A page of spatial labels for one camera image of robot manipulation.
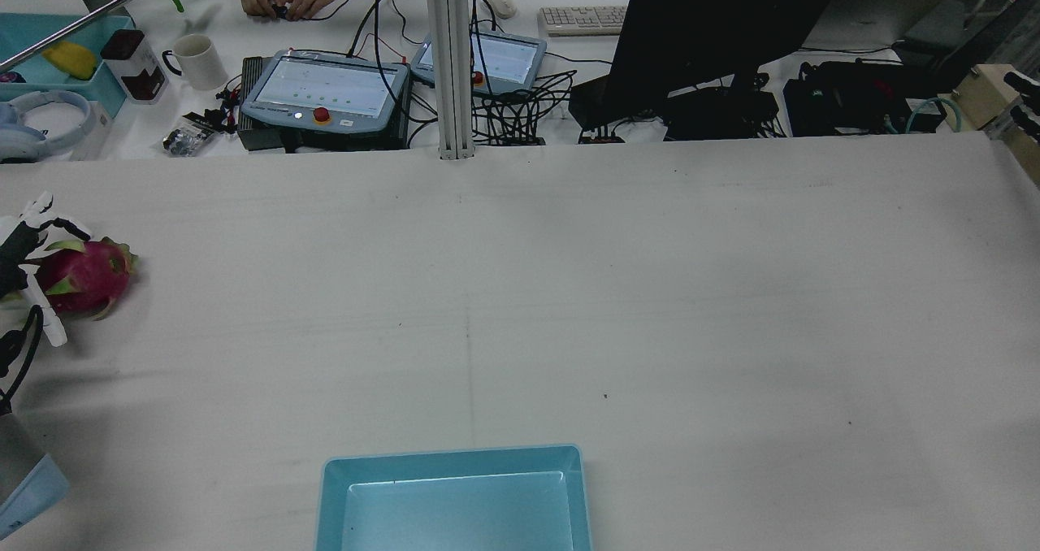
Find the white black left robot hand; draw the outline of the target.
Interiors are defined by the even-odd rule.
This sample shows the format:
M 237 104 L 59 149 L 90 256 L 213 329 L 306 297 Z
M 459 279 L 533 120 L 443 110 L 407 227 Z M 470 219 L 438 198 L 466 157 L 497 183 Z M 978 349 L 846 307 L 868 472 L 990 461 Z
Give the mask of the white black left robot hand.
M 44 242 L 49 228 L 67 230 L 84 242 L 92 239 L 92 233 L 85 226 L 56 213 L 53 203 L 54 196 L 45 191 L 27 203 L 18 218 L 2 217 L 1 295 L 16 292 L 31 306 L 41 307 L 42 331 L 53 347 L 60 347 L 67 343 L 66 329 L 36 276 L 27 269 L 28 258 Z

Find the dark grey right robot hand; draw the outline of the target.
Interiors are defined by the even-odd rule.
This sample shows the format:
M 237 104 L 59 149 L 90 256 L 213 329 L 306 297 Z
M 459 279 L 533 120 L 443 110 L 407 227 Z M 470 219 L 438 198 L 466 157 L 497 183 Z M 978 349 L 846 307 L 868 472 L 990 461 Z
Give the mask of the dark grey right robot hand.
M 1007 115 L 1030 139 L 1039 145 L 1038 81 L 1014 70 L 1004 73 L 1003 81 L 1018 94 L 1007 110 Z

